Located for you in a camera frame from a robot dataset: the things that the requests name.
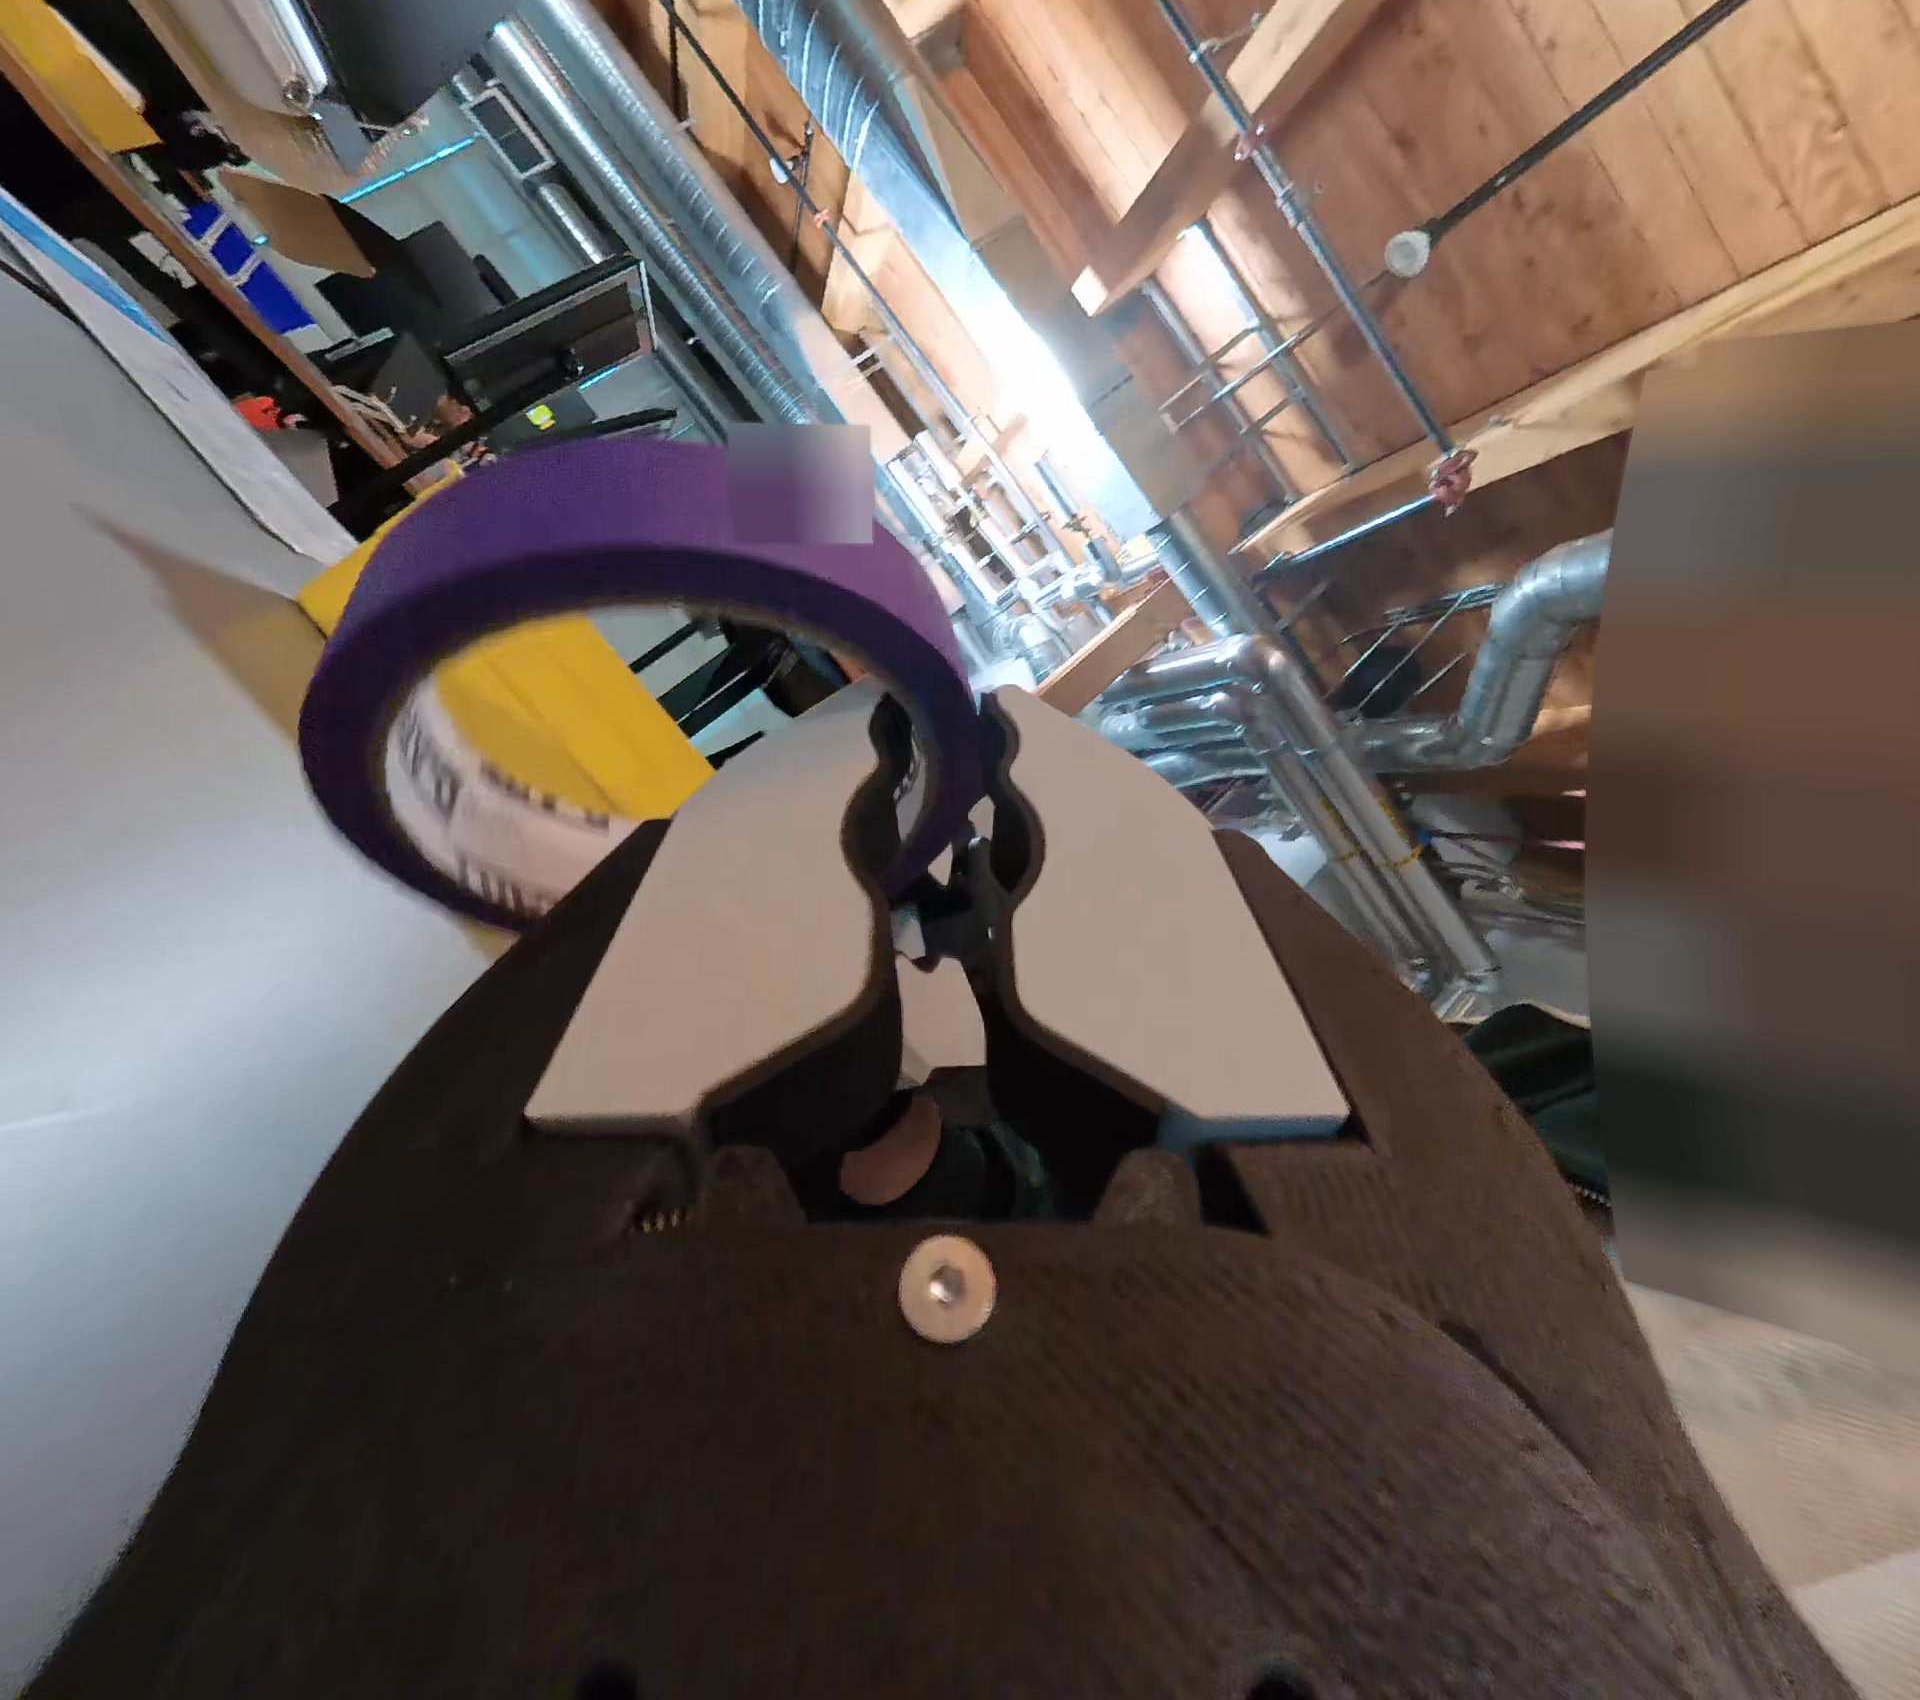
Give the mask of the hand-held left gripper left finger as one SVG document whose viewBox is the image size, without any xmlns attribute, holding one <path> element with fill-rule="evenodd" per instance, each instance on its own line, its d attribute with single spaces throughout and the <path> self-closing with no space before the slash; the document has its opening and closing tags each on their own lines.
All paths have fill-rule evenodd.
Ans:
<svg viewBox="0 0 1920 1700">
<path fill-rule="evenodd" d="M 780 1053 L 895 977 L 890 907 L 855 859 L 855 798 L 895 814 L 850 683 L 721 768 L 669 820 L 525 1116 L 545 1130 L 692 1130 Z"/>
</svg>

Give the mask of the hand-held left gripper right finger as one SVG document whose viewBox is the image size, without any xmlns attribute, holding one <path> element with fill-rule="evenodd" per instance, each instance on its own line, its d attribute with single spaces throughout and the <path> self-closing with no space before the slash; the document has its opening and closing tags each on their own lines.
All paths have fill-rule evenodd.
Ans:
<svg viewBox="0 0 1920 1700">
<path fill-rule="evenodd" d="M 1179 1142 L 1333 1135 L 1352 1103 L 1207 820 L 1029 691 L 992 714 L 995 817 L 1028 839 L 1002 928 L 1019 1026 Z"/>
</svg>

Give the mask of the yellow plastic bin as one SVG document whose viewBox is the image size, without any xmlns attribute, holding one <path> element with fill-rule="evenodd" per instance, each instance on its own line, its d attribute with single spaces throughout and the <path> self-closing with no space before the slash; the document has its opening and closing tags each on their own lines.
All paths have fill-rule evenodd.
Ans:
<svg viewBox="0 0 1920 1700">
<path fill-rule="evenodd" d="M 428 851 L 387 790 L 387 741 L 419 687 L 452 676 L 452 737 L 514 790 L 619 824 L 667 817 L 712 766 L 591 615 L 647 540 L 646 475 L 688 444 L 615 435 L 486 464 L 407 505 L 299 584 L 323 648 L 299 704 L 311 800 L 404 878 Z"/>
</svg>

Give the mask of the purple tape roll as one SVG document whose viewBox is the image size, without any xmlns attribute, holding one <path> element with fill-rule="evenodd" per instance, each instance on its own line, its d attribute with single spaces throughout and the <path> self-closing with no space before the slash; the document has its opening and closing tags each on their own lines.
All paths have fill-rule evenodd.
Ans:
<svg viewBox="0 0 1920 1700">
<path fill-rule="evenodd" d="M 899 704 L 917 764 L 895 800 L 899 895 L 986 795 L 983 727 L 943 601 L 882 523 L 854 542 L 733 536 L 726 450 L 639 435 L 518 453 L 452 482 L 369 549 L 299 704 L 299 761 L 335 832 L 482 925 L 547 913 L 632 830 L 506 778 L 488 800 L 527 845 L 482 845 L 460 800 L 495 771 L 433 723 L 433 673 L 524 623 L 633 603 L 716 607 L 850 654 Z"/>
</svg>

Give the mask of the grey desk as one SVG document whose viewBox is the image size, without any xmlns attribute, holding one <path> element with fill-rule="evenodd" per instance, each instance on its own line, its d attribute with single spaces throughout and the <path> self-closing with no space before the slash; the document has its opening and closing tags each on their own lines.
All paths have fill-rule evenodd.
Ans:
<svg viewBox="0 0 1920 1700">
<path fill-rule="evenodd" d="M 663 822 L 490 972 L 320 807 L 294 553 L 31 294 L 2 497 L 5 1688 L 698 1695 L 704 1164 L 520 1110 Z"/>
</svg>

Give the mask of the person's right hand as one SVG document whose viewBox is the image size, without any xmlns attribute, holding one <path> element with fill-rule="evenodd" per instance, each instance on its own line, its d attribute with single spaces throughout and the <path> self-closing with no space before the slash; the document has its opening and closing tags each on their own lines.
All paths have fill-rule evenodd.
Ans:
<svg viewBox="0 0 1920 1700">
<path fill-rule="evenodd" d="M 891 1122 L 839 1157 L 837 1191 L 857 1207 L 890 1207 L 902 1201 L 931 1171 L 943 1135 L 939 1105 L 921 1089 L 906 1091 Z"/>
</svg>

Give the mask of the dark green zip jacket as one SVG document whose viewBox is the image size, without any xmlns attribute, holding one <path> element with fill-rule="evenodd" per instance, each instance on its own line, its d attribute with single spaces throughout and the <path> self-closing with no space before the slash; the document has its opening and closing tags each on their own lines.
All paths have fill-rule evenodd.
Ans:
<svg viewBox="0 0 1920 1700">
<path fill-rule="evenodd" d="M 1572 1191 L 1592 1207 L 1609 1210 L 1587 1023 L 1535 1001 L 1511 1001 L 1463 1027 L 1462 1040 L 1532 1126 Z"/>
</svg>

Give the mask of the black computer monitor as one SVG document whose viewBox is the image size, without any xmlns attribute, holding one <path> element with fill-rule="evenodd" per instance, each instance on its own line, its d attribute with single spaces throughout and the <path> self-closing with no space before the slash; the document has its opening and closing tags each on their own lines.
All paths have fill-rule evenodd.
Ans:
<svg viewBox="0 0 1920 1700">
<path fill-rule="evenodd" d="M 622 252 L 469 322 L 442 362 L 472 418 L 506 419 L 651 348 L 644 266 Z"/>
</svg>

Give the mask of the silver ventilation ducts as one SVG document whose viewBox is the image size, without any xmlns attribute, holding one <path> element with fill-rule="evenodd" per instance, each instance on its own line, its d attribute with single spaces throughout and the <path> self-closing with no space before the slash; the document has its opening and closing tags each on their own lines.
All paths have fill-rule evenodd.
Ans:
<svg viewBox="0 0 1920 1700">
<path fill-rule="evenodd" d="M 642 0 L 777 165 L 800 220 L 823 199 L 786 160 L 675 0 Z M 1033 228 L 973 152 L 929 67 L 882 0 L 726 0 L 850 179 L 899 233 L 949 314 L 1039 439 L 1032 473 L 1086 558 L 1054 590 L 1028 568 L 990 596 L 935 511 L 977 489 L 928 434 L 875 445 L 877 495 L 921 536 L 924 558 L 981 621 L 977 641 L 1043 659 L 1046 699 L 1092 707 L 1150 758 L 1187 751 L 1175 787 L 1259 780 L 1265 805 L 1309 837 L 1327 895 L 1378 939 L 1403 977 L 1453 1018 L 1523 993 L 1514 960 L 1586 956 L 1583 910 L 1523 891 L 1517 863 L 1417 847 L 1379 780 L 1400 768 L 1400 723 L 1332 707 L 1236 553 L 1192 507 L 1187 431 L 1170 396 L 1133 372 L 1110 317 L 1095 317 L 1046 258 Z M 593 0 L 520 0 L 490 33 L 509 94 L 530 103 L 600 215 L 628 236 L 659 292 L 768 419 L 891 418 L 823 302 L 805 294 L 692 126 L 622 44 Z"/>
</svg>

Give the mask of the white trousers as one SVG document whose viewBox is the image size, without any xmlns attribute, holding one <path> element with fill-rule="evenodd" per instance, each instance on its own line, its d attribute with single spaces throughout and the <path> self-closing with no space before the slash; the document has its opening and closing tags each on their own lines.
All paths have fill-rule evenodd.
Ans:
<svg viewBox="0 0 1920 1700">
<path fill-rule="evenodd" d="M 1628 1297 L 1684 1430 L 1777 1582 L 1825 1608 L 1915 1608 L 1915 1375 L 1648 1285 Z"/>
</svg>

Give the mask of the printed paper sheet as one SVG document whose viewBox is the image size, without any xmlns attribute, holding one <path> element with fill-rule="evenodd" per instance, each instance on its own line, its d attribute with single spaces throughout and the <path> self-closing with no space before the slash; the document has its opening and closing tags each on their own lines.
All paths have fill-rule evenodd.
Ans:
<svg viewBox="0 0 1920 1700">
<path fill-rule="evenodd" d="M 2 230 L 4 252 L 57 297 L 268 534 L 321 568 L 358 548 L 150 312 L 9 189 L 2 192 Z"/>
</svg>

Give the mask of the blue and white storage box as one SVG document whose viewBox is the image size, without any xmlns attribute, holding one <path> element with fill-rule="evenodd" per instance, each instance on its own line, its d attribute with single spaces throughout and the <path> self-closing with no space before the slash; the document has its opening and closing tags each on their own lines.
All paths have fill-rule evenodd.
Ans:
<svg viewBox="0 0 1920 1700">
<path fill-rule="evenodd" d="M 260 312 L 256 292 L 260 249 L 228 207 L 215 197 L 198 197 L 191 204 L 177 204 L 175 217 L 182 232 L 203 252 L 234 292 L 248 299 L 253 312 Z"/>
</svg>

